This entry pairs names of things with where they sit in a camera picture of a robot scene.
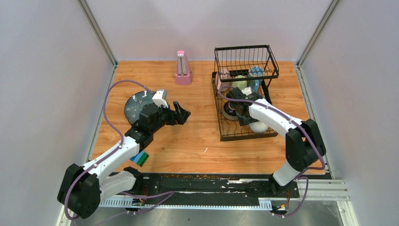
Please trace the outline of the black gold patterned bowl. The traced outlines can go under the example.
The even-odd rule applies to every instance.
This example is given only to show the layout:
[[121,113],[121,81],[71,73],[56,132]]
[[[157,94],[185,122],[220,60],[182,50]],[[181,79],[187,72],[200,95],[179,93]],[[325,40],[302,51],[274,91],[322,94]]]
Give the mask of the black gold patterned bowl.
[[222,108],[222,114],[225,119],[230,121],[236,121],[238,119],[236,111],[233,107],[230,106],[230,102],[227,101],[224,103]]

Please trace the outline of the green handled cream mug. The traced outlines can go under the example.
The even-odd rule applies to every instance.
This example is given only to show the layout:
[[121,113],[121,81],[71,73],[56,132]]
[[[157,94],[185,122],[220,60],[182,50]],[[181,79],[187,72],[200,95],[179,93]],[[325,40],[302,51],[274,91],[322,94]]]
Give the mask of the green handled cream mug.
[[[234,79],[244,79],[246,76],[244,75],[237,75],[234,77]],[[231,86],[234,88],[239,88],[240,90],[243,90],[244,88],[247,87],[247,81],[242,80],[242,81],[232,81]]]

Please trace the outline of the white patterned bowl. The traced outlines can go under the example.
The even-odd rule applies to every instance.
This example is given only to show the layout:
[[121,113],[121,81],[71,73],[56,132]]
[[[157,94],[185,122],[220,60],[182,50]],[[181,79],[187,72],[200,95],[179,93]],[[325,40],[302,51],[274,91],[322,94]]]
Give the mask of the white patterned bowl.
[[269,129],[269,126],[261,121],[250,123],[249,127],[254,133],[258,134],[262,134]]

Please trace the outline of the black wire dish rack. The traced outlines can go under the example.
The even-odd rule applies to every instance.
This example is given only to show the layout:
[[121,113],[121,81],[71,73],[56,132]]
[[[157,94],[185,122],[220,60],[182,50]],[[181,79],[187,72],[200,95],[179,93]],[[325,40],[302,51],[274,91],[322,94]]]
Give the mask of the black wire dish rack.
[[[262,83],[258,90],[258,94],[262,95],[271,101],[269,94],[269,85],[272,79],[278,78],[279,66],[276,63],[275,57],[269,45],[253,45],[253,46],[238,46],[238,47],[219,47],[215,48],[215,65],[212,72],[212,86],[215,99],[215,108],[217,113],[219,134],[221,141],[236,141],[255,138],[275,137],[277,132],[269,128],[262,134],[254,133],[249,125],[240,126],[239,121],[230,121],[224,118],[222,108],[228,100],[222,98],[220,94],[227,95],[232,88],[232,81],[257,80],[262,79]],[[259,66],[264,69],[264,76],[259,78],[249,78],[248,70],[251,67]],[[219,91],[216,90],[215,76],[221,69],[229,70],[231,78],[228,80],[230,85],[222,87]],[[237,75],[244,75],[244,79],[234,79]]]

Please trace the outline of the pink metronome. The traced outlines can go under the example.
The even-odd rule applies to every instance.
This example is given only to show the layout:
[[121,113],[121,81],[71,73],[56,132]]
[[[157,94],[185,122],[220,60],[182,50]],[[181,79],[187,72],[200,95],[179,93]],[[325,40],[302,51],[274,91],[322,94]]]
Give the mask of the pink metronome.
[[192,70],[188,61],[188,57],[183,50],[177,51],[176,59],[176,85],[191,85],[192,83]]

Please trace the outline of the pink mug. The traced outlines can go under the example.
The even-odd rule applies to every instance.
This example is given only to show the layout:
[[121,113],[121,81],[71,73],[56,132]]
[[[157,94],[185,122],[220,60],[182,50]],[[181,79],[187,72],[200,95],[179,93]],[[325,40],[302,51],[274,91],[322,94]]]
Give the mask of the pink mug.
[[221,68],[215,76],[215,83],[216,83],[216,90],[220,90],[222,87],[229,86],[230,82],[229,81],[223,81],[223,80],[228,80],[231,78],[230,72],[226,68]]

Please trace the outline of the blue mug yellow inside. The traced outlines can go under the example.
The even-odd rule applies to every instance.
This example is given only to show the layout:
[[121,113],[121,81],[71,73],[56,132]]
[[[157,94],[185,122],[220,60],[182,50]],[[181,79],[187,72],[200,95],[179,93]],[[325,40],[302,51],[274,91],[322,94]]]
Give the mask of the blue mug yellow inside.
[[[259,67],[259,66],[251,67],[248,70],[248,77],[249,78],[263,77],[264,74],[265,74],[264,69],[262,67]],[[260,88],[261,83],[262,83],[262,79],[257,79],[257,80],[249,80],[247,84],[251,88],[252,92],[257,93],[259,88]]]

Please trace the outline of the dark blue floral plate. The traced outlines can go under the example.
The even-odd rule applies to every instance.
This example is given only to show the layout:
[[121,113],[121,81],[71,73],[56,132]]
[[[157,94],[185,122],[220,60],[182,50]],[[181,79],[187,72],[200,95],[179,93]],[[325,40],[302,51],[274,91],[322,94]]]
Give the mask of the dark blue floral plate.
[[124,115],[129,124],[134,124],[139,118],[140,112],[146,104],[153,103],[153,93],[141,91],[132,95],[124,106]]

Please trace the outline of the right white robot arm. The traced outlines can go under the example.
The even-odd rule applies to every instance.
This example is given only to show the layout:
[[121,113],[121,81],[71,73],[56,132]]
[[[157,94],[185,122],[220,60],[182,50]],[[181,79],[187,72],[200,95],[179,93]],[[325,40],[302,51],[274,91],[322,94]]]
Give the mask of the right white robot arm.
[[220,95],[234,107],[239,119],[244,123],[262,122],[276,131],[285,140],[285,162],[272,174],[268,184],[274,196],[282,196],[287,184],[299,178],[307,170],[313,170],[319,161],[325,169],[323,160],[326,148],[318,124],[315,120],[301,120],[274,107],[266,98],[251,93],[245,95],[239,88],[231,88],[227,95]]

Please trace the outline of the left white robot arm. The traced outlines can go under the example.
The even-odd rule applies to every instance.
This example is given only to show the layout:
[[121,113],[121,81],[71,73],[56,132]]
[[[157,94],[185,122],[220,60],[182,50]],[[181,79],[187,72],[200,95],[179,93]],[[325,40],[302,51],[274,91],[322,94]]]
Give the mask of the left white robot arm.
[[177,101],[175,107],[159,107],[155,103],[139,104],[131,128],[108,151],[82,166],[70,165],[64,174],[57,200],[65,210],[78,217],[91,216],[101,201],[124,191],[140,194],[144,189],[141,173],[127,167],[112,175],[122,163],[142,154],[153,141],[154,133],[165,125],[183,125],[191,112],[183,109]]

